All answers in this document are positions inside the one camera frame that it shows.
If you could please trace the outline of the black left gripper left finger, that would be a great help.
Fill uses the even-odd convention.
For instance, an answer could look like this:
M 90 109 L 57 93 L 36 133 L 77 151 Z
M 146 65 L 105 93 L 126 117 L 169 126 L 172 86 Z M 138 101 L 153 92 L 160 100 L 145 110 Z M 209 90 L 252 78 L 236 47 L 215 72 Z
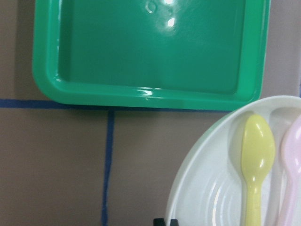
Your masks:
M 166 226 L 165 220 L 163 218 L 155 218 L 153 220 L 153 226 Z

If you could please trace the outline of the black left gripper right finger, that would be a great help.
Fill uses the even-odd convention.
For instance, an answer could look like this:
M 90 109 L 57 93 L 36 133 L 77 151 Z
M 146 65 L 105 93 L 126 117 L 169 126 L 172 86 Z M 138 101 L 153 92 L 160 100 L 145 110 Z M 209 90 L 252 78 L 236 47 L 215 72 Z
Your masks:
M 170 220 L 170 226 L 179 226 L 179 222 L 177 219 L 171 219 Z

